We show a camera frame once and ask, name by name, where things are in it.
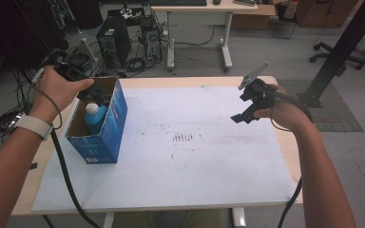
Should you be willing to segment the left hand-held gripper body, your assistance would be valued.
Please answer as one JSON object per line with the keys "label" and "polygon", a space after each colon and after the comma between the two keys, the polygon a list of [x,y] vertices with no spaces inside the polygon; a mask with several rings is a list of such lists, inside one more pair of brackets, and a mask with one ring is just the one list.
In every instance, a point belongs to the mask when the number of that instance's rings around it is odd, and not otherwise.
{"label": "left hand-held gripper body", "polygon": [[92,69],[97,57],[90,49],[86,38],[82,38],[79,45],[71,53],[59,51],[54,58],[54,69],[66,80],[75,82],[86,79],[86,72]]}

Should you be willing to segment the blue bottle with white cap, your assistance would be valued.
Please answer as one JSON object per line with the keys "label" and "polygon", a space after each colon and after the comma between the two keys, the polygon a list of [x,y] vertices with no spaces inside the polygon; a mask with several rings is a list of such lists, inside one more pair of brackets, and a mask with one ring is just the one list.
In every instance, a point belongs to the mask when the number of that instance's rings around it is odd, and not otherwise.
{"label": "blue bottle with white cap", "polygon": [[87,104],[85,108],[85,122],[90,134],[99,134],[105,120],[107,107],[95,103]]}

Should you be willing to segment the blue cardboard box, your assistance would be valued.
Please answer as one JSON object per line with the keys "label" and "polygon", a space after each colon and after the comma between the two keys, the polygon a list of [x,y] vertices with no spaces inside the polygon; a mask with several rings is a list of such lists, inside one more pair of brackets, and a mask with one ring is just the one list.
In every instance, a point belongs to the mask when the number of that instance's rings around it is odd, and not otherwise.
{"label": "blue cardboard box", "polygon": [[105,96],[100,132],[92,134],[85,120],[86,106],[95,103],[94,99],[77,99],[65,136],[86,163],[116,163],[127,114],[124,92],[117,77],[95,78],[95,82]]}

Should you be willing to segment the person's left hand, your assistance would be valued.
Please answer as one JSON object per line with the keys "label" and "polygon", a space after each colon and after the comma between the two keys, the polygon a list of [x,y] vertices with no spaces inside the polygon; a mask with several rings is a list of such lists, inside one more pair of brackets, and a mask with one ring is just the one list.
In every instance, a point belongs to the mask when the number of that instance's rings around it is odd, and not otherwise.
{"label": "person's left hand", "polygon": [[80,91],[91,87],[93,83],[93,79],[67,81],[53,66],[46,66],[43,76],[35,86],[34,103],[29,115],[51,124]]}

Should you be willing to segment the person's right hand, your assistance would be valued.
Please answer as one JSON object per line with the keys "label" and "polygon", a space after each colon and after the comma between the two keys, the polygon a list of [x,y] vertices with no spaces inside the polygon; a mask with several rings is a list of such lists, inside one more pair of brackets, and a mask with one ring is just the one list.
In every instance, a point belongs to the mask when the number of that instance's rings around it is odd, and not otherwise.
{"label": "person's right hand", "polygon": [[255,111],[254,116],[256,118],[269,118],[293,133],[313,125],[299,107],[282,99],[277,99],[271,108]]}

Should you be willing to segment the black computer tower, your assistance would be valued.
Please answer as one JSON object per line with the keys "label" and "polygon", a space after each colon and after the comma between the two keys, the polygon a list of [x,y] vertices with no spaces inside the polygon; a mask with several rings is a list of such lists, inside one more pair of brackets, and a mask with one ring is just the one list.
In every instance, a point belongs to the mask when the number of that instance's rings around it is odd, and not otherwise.
{"label": "black computer tower", "polygon": [[107,17],[96,39],[107,68],[125,67],[131,44],[123,16]]}

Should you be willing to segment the white sheet mat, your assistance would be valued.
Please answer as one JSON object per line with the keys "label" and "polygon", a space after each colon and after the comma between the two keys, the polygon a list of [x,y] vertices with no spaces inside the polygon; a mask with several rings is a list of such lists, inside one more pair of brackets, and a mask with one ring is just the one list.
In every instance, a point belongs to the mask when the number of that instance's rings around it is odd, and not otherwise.
{"label": "white sheet mat", "polygon": [[60,140],[78,201],[89,211],[280,204],[294,192],[273,126],[234,123],[234,86],[127,88],[117,162],[88,164]]}

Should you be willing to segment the open-sided computer tower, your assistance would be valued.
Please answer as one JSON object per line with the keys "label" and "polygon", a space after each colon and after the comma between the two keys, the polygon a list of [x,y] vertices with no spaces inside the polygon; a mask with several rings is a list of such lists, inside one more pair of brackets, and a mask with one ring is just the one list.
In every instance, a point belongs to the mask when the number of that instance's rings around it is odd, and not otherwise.
{"label": "open-sided computer tower", "polygon": [[147,59],[160,60],[162,58],[160,28],[153,16],[141,20],[141,32]]}

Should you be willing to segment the brown cardboard box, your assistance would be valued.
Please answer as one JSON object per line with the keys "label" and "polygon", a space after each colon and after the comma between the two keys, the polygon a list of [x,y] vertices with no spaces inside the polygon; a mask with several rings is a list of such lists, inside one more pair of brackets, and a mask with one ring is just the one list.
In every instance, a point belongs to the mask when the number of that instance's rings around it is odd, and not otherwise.
{"label": "brown cardboard box", "polygon": [[234,13],[231,29],[265,30],[275,15],[276,8],[273,5],[258,5],[255,11]]}

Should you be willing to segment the grey floor mat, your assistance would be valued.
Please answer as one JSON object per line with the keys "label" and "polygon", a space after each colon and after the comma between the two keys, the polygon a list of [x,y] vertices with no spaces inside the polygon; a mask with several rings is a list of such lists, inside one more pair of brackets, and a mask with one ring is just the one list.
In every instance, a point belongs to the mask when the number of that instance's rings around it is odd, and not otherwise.
{"label": "grey floor mat", "polygon": [[[278,84],[293,97],[304,92],[310,83],[311,80],[278,80]],[[329,84],[326,87],[319,101],[320,106],[308,107],[308,110],[320,132],[363,132],[363,128],[334,85]]]}

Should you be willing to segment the white table leg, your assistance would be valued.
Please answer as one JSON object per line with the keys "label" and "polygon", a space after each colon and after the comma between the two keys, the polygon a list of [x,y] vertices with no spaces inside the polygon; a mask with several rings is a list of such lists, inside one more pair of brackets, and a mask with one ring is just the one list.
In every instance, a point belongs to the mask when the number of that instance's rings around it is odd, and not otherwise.
{"label": "white table leg", "polygon": [[246,228],[246,217],[243,207],[232,208],[231,214],[234,228]]}
{"label": "white table leg", "polygon": [[112,228],[113,221],[114,221],[114,213],[113,212],[106,213],[103,228]]}

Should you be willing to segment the brown wooden cabinet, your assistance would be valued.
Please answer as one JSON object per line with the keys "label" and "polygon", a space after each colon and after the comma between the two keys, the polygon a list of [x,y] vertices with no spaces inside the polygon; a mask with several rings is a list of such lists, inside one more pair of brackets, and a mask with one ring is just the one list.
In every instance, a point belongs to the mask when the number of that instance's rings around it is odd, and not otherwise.
{"label": "brown wooden cabinet", "polygon": [[340,28],[358,0],[298,0],[296,17],[302,28]]}

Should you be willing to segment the person's khaki trousers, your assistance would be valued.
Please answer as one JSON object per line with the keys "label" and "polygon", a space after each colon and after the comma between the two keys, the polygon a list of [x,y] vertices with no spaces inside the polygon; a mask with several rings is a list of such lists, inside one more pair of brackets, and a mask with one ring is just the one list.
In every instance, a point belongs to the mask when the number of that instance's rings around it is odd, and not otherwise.
{"label": "person's khaki trousers", "polygon": [[[115,213],[111,228],[156,228],[154,213]],[[190,210],[181,228],[221,228],[221,213],[219,210]]]}

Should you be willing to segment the black keyboard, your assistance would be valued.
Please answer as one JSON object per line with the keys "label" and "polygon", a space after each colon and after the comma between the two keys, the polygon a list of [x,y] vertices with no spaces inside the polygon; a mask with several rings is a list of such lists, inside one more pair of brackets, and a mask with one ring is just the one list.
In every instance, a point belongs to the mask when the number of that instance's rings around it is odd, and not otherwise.
{"label": "black keyboard", "polygon": [[187,6],[187,7],[205,7],[206,0],[148,0],[150,6]]}

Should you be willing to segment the black metal post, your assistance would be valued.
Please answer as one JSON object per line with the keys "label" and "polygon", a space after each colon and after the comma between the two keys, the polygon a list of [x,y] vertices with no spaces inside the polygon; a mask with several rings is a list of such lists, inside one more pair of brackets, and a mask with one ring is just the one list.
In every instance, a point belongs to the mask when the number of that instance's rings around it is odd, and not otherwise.
{"label": "black metal post", "polygon": [[316,77],[307,89],[298,94],[298,100],[306,107],[320,106],[319,98],[336,76],[336,71],[345,63],[353,49],[365,35],[365,0],[344,30],[333,51],[328,55]]}

